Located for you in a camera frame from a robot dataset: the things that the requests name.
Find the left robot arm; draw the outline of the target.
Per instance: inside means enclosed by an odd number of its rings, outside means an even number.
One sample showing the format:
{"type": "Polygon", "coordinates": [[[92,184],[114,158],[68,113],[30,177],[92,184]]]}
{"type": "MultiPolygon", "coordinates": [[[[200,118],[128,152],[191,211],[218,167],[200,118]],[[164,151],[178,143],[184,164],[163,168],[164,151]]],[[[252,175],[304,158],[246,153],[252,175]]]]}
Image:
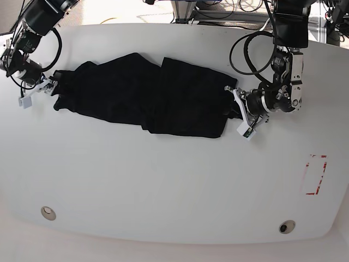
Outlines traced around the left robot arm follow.
{"type": "Polygon", "coordinates": [[[308,21],[312,1],[264,2],[272,32],[264,30],[240,38],[244,42],[243,55],[249,72],[232,69],[241,75],[253,75],[260,81],[258,88],[243,91],[226,87],[234,94],[234,102],[228,114],[230,119],[240,118],[249,128],[266,121],[269,114],[278,110],[292,113],[302,103],[302,73],[304,67],[301,49],[308,47],[308,21]],[[256,69],[249,56],[249,44],[263,35],[273,40],[273,52],[267,64],[256,69]]]}

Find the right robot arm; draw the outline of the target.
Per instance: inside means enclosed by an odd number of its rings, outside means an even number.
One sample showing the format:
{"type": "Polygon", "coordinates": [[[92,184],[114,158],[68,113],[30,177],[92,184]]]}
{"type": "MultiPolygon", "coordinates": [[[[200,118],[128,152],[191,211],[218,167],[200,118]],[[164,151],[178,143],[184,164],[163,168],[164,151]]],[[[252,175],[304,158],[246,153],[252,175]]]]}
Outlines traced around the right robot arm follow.
{"type": "Polygon", "coordinates": [[[23,4],[18,18],[1,45],[1,70],[20,88],[20,105],[31,102],[31,95],[40,90],[53,90],[56,81],[47,78],[49,71],[62,52],[62,38],[57,24],[69,14],[78,1],[30,1],[23,4]],[[52,32],[58,40],[58,50],[53,61],[42,67],[29,58],[38,47],[42,37],[52,32]]]}

